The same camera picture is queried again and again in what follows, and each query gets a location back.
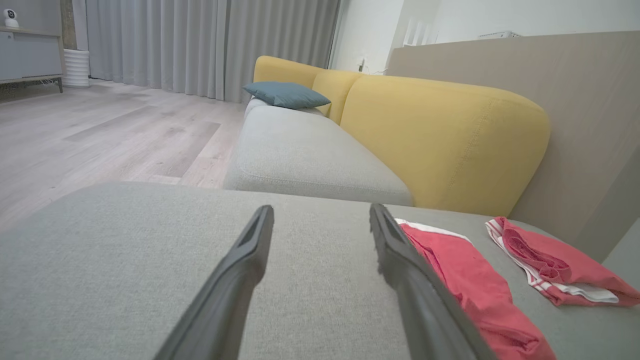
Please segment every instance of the white cylindrical object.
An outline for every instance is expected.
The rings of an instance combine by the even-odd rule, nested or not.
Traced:
[[[89,52],[65,49],[67,73],[62,77],[62,86],[68,88],[89,87]]]

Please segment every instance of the red cloth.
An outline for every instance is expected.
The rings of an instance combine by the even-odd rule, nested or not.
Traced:
[[[542,332],[513,305],[507,282],[469,241],[400,226],[499,359],[556,358]]]
[[[548,236],[526,231],[504,217],[494,219],[501,227],[502,242],[509,253],[532,266],[540,277],[559,284],[586,283],[614,293],[619,302],[592,302],[580,295],[563,293],[555,286],[539,289],[556,306],[634,306],[640,304],[640,292],[591,259],[580,250]]]

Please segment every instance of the gray sofa cushion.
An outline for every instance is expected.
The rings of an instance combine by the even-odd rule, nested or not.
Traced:
[[[246,119],[246,116],[249,115],[249,113],[258,106],[271,106],[271,105],[267,104],[266,102],[256,97],[252,97],[251,100],[249,100],[249,103],[246,105],[246,108],[244,109],[244,118]],[[298,111],[302,111],[303,113],[316,114],[322,117],[324,116],[324,114],[317,108],[298,109]]]
[[[80,190],[0,234],[0,359],[152,358],[264,204],[275,210],[269,263],[239,358],[409,359],[369,204],[140,183]],[[553,306],[493,244],[490,217],[388,208],[469,238],[558,359],[640,353],[640,307]]]
[[[402,180],[336,123],[276,106],[247,114],[223,187],[413,204]]]

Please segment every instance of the gray curtain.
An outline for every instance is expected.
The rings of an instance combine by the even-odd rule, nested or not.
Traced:
[[[327,68],[339,0],[232,0],[225,99],[246,102],[260,55]]]
[[[266,54],[326,67],[339,0],[86,0],[91,77],[218,100]]]

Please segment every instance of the yellow fabric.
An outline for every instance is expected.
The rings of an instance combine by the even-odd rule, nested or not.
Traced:
[[[353,83],[360,77],[362,77],[361,73],[351,71],[322,70],[319,72],[312,89],[331,100],[331,104],[318,106],[317,109],[340,125],[347,94]]]
[[[323,70],[295,61],[261,56],[255,61],[253,82],[281,81],[283,83],[297,83],[311,89],[314,86],[316,75]]]
[[[409,187],[414,204],[507,216],[547,148],[533,102],[504,90],[395,76],[364,76],[340,126]]]

